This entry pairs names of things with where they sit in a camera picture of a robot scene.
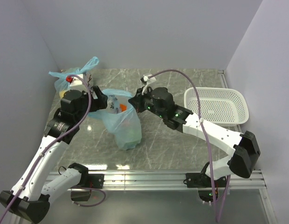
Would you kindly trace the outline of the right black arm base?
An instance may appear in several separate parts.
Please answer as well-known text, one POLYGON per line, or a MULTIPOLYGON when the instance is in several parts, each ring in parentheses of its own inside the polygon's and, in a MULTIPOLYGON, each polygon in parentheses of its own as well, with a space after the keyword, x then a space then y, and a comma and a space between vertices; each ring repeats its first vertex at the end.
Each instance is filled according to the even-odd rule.
MULTIPOLYGON (((205 164, 200 173, 186 173, 186 178, 183 183, 187 188, 212 188, 211 178, 206 175, 206 169, 209 166, 209 162, 205 164)), ((209 204, 213 203, 213 192, 212 190, 199 190, 199 198, 203 202, 209 204)))

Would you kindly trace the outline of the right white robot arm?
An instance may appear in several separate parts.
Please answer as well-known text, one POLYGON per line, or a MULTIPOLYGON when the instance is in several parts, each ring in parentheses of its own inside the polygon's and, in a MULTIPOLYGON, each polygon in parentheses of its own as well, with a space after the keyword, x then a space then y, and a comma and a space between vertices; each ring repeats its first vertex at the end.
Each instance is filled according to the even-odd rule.
POLYGON ((251 176, 261 155, 252 132, 235 132, 200 119, 198 114, 175 104, 172 94, 165 87, 149 88, 146 93, 139 88, 128 101, 136 112, 150 111, 160 117, 168 128, 203 139, 227 154, 207 165, 200 175, 203 185, 212 186, 221 177, 231 174, 242 178, 251 176))

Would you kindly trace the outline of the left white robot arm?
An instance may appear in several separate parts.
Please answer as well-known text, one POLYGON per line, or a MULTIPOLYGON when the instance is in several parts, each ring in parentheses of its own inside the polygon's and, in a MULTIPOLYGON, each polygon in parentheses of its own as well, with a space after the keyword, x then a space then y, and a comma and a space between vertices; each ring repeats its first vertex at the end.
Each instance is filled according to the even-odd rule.
POLYGON ((39 149, 27 170, 11 190, 0 193, 0 203, 7 212, 38 224, 54 200, 65 191, 72 187, 91 186, 88 168, 78 163, 69 165, 49 184, 45 181, 88 113, 106 109, 107 99, 98 86, 91 87, 90 92, 65 92, 61 106, 48 122, 39 149))

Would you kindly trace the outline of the blue plastic bag with print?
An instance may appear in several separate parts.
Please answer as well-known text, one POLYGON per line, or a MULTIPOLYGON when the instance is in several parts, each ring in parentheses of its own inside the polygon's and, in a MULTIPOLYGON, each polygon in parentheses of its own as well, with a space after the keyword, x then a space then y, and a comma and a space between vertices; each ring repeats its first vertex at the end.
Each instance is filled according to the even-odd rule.
POLYGON ((134 107, 128 102, 132 94, 124 90, 104 89, 108 97, 106 109, 90 112, 88 116, 101 120, 107 131, 114 135, 118 148, 122 150, 135 148, 141 142, 142 130, 140 119, 134 107), (127 110, 121 112, 120 104, 127 110))

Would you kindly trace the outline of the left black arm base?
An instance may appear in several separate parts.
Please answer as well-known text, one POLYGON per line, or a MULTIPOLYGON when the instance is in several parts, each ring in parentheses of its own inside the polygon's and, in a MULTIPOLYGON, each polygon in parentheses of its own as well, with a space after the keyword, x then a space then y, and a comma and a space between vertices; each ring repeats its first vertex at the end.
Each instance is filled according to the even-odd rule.
POLYGON ((82 207, 93 207, 101 204, 106 198, 106 193, 102 190, 103 183, 104 174, 87 174, 83 176, 83 180, 71 189, 70 198, 72 202, 82 207), (92 200, 92 195, 95 192, 101 196, 95 197, 94 204, 86 204, 86 202, 92 200))

